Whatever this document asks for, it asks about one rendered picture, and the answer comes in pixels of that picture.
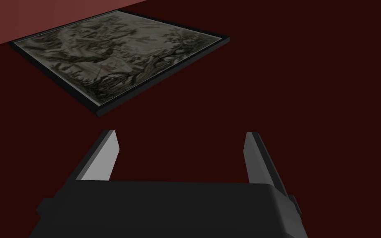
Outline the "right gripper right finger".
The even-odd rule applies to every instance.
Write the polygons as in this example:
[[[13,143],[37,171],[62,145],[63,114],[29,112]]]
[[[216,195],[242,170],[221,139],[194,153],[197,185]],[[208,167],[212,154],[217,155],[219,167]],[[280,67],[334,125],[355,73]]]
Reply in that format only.
[[[272,185],[288,197],[284,184],[259,133],[246,133],[243,154],[249,183]]]

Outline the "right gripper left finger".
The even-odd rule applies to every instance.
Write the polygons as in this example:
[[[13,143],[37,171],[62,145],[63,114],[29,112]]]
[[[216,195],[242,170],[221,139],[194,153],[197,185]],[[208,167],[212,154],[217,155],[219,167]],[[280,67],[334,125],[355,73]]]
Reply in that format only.
[[[108,181],[119,150],[116,132],[104,130],[75,170],[74,179]]]

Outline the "black framed landscape picture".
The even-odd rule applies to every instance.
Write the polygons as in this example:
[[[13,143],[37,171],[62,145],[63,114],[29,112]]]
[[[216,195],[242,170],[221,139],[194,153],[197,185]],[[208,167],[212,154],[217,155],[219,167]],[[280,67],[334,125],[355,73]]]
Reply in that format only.
[[[225,35],[118,9],[9,45],[100,117],[229,40]]]

